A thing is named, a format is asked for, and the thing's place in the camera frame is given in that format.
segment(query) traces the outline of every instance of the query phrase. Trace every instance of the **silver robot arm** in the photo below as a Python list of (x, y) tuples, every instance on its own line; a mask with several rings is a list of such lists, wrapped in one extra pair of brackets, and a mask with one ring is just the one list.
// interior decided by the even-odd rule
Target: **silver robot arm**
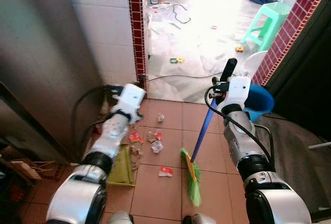
[[(217, 110), (255, 135), (254, 124), (243, 112), (250, 79), (229, 78), (229, 90)], [(258, 144), (233, 123), (224, 120), (230, 156), (244, 182), (247, 215), (251, 224), (311, 223), (300, 196), (274, 171)]]
[[(125, 85), (112, 117), (102, 126), (102, 134), (88, 151), (81, 165), (61, 184), (47, 212), (47, 223), (99, 223), (106, 204), (106, 179), (112, 169), (128, 125), (136, 122), (137, 109), (145, 91)], [(129, 216), (118, 214), (120, 224), (131, 223)]]

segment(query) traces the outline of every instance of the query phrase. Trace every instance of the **black cable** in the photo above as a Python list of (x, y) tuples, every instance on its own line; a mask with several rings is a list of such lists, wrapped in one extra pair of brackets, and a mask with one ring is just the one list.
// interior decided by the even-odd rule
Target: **black cable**
[(70, 116), (70, 128), (71, 128), (71, 140), (73, 141), (75, 146), (78, 146), (77, 139), (76, 139), (76, 112), (77, 112), (78, 105), (81, 103), (82, 100), (84, 100), (85, 97), (87, 97), (88, 95), (90, 95), (96, 91), (103, 89), (106, 86), (107, 85), (101, 85), (101, 86), (90, 89), (84, 95), (82, 95), (73, 105), (71, 116)]
[(153, 78), (153, 79), (150, 79), (150, 81), (153, 81), (153, 80), (156, 80), (156, 79), (161, 79), (161, 78), (167, 78), (167, 77), (184, 77), (184, 78), (210, 78), (212, 76), (216, 76), (218, 74), (222, 74), (223, 71), (221, 72), (218, 72), (218, 73), (215, 73), (215, 74), (212, 74), (212, 75), (209, 75), (209, 76), (204, 76), (204, 77), (194, 77), (194, 76), (186, 76), (186, 75), (167, 75), (167, 76), (160, 76), (160, 77), (157, 77), (157, 78)]
[[(282, 121), (287, 121), (287, 122), (292, 122), (295, 125), (298, 125), (297, 123), (290, 121), (288, 119), (285, 118), (279, 118), (279, 117), (273, 117), (273, 116), (269, 116), (269, 115), (265, 115), (262, 114), (262, 116), (267, 117), (267, 118), (271, 118), (271, 119), (276, 119), (276, 120), (282, 120)], [(321, 138), (320, 136), (318, 136), (316, 133), (313, 133), (312, 131), (310, 131), (313, 135), (315, 135), (320, 141), (322, 141), (322, 143), (325, 143), (325, 141), (323, 140), (323, 138)]]
[(90, 129), (92, 128), (92, 127), (94, 127), (95, 125), (98, 125), (98, 124), (101, 124), (101, 123), (104, 123), (106, 120), (104, 120), (104, 121), (98, 121), (98, 122), (94, 122), (94, 123), (92, 123), (91, 125), (89, 125), (86, 129), (85, 129), (85, 131), (84, 131), (84, 134), (83, 134), (83, 142), (87, 142), (87, 140), (86, 140), (86, 136), (87, 136), (87, 134), (88, 134), (88, 132), (90, 131)]
[(288, 119), (285, 119), (285, 118), (273, 117), (273, 116), (269, 116), (269, 115), (265, 115), (265, 114), (262, 114), (262, 116), (268, 117), (268, 118), (271, 118), (271, 119), (277, 119), (277, 120), (283, 120), (283, 121), (292, 122), (292, 121), (290, 121)]
[(220, 116), (222, 116), (224, 119), (227, 119), (229, 122), (232, 122), (234, 125), (236, 125), (238, 128), (240, 128), (245, 134), (247, 134), (253, 141), (256, 142), (256, 144), (259, 145), (259, 147), (262, 149), (262, 151), (264, 152), (265, 156), (267, 157), (268, 161), (270, 162), (270, 164), (272, 164), (272, 159), (271, 159), (271, 156), (269, 154), (269, 152), (267, 151), (267, 149), (263, 146), (263, 144), (254, 136), (252, 135), (245, 127), (243, 127), (242, 125), (240, 125), (238, 122), (236, 122), (235, 120), (233, 120), (232, 118), (228, 117), (226, 114), (223, 114), (222, 112), (214, 109), (210, 103), (208, 102), (208, 99), (207, 99), (207, 96), (208, 96), (208, 93), (211, 89), (213, 89), (214, 86), (211, 86), (209, 87), (206, 92), (205, 92), (205, 102), (206, 102), (206, 105), (212, 110), (214, 111), (215, 113), (219, 114)]
[(175, 13), (175, 19), (177, 21), (179, 21), (181, 24), (186, 24), (186, 23), (190, 22), (191, 21), (191, 18), (190, 17), (188, 18), (189, 20), (186, 21), (186, 22), (182, 22), (179, 19), (177, 19), (177, 13), (175, 12), (175, 6), (181, 6), (182, 8), (184, 8), (187, 11), (187, 9), (182, 4), (174, 4), (174, 5), (172, 5), (172, 12)]
[(258, 124), (254, 124), (254, 126), (266, 130), (268, 135), (269, 135), (271, 163), (272, 163), (272, 166), (274, 168), (275, 167), (275, 152), (274, 152), (273, 134), (271, 133), (270, 129), (265, 127), (265, 126), (258, 125)]

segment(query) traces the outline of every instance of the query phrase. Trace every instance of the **brown floor tile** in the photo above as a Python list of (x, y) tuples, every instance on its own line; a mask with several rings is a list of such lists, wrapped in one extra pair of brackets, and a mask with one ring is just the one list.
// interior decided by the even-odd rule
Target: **brown floor tile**
[(200, 194), (202, 204), (194, 207), (187, 193), (187, 170), (183, 169), (182, 181), (182, 217), (203, 213), (215, 219), (218, 223), (232, 223), (229, 185), (226, 174), (216, 172), (201, 172)]
[(104, 211), (109, 213), (126, 211), (130, 213), (133, 191), (133, 186), (108, 186), (107, 202)]
[(46, 224), (47, 204), (31, 203), (24, 216), (24, 224)]
[(134, 216), (134, 224), (181, 224), (176, 220), (165, 220), (150, 217)]
[(67, 167), (59, 181), (41, 180), (38, 182), (38, 188), (33, 196), (32, 202), (49, 204), (54, 193), (64, 180), (72, 173), (73, 167)]
[(30, 203), (29, 202), (22, 202), (19, 210), (17, 211), (17, 215), (21, 218), (21, 220), (24, 219), (24, 216), (27, 212), (27, 209), (29, 208)]
[(134, 190), (132, 215), (180, 220), (181, 169), (172, 177), (159, 177), (160, 166), (140, 165)]
[(218, 123), (219, 123), (219, 133), (224, 133), (224, 124), (223, 124), (224, 119), (220, 115), (217, 115), (217, 118), (218, 118)]
[(149, 105), (149, 99), (144, 99), (140, 104), (140, 108), (138, 112), (143, 114), (144, 118), (137, 122), (139, 126), (147, 126), (148, 105)]
[(24, 198), (24, 202), (32, 202), (33, 200), (33, 197), (35, 196), (37, 190), (38, 190), (38, 187), (40, 185), (40, 182), (41, 181), (36, 181), (36, 184), (33, 186), (33, 187), (30, 187), (25, 198)]
[(232, 218), (234, 224), (249, 224), (243, 181), (239, 175), (228, 174)]
[(239, 174), (236, 166), (234, 165), (234, 163), (232, 162), (232, 159), (230, 157), (229, 145), (228, 145), (227, 140), (225, 139), (224, 135), (220, 135), (220, 139), (221, 139), (223, 155), (224, 155), (224, 160), (225, 160), (225, 168), (227, 170), (227, 173)]
[[(183, 148), (192, 155), (197, 142), (199, 132), (183, 131)], [(195, 160), (200, 170), (215, 171), (225, 173), (225, 162), (223, 157), (220, 135), (216, 133), (206, 133)]]
[(112, 217), (113, 213), (104, 213), (102, 216), (101, 224), (108, 224), (110, 217)]
[[(182, 129), (182, 108), (181, 102), (149, 100), (148, 104), (148, 127)], [(163, 122), (158, 122), (158, 114), (165, 116)]]
[[(205, 104), (183, 103), (183, 130), (200, 131), (207, 112)], [(220, 126), (219, 118), (214, 113), (207, 132), (220, 133)]]
[(151, 149), (151, 143), (147, 141), (148, 132), (155, 132), (155, 128), (148, 128), (145, 132), (145, 144), (140, 163), (157, 166), (181, 167), (180, 148), (182, 147), (182, 131), (159, 128), (162, 132), (163, 150), (155, 154)]

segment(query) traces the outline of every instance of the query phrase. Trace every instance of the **dustpan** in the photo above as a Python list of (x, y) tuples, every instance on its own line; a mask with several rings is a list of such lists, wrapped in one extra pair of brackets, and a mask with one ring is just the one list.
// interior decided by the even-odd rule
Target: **dustpan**
[(132, 172), (131, 154), (129, 145), (121, 145), (115, 165), (108, 176), (108, 184), (135, 186)]

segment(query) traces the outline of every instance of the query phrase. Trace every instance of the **white floor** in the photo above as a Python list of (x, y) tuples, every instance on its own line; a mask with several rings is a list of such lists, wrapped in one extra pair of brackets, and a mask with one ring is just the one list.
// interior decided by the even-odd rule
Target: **white floor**
[[(203, 94), (211, 86), (210, 76), (223, 71), (227, 60), (238, 59), (235, 74), (240, 74), (240, 65), (257, 50), (252, 43), (244, 44), (244, 52), (238, 53), (247, 28), (261, 7), (248, 0), (163, 0), (175, 6), (147, 11), (151, 55), (148, 63), (149, 98), (204, 103)], [(182, 57), (182, 64), (171, 64), (170, 58)], [(206, 77), (164, 77), (170, 75)]]

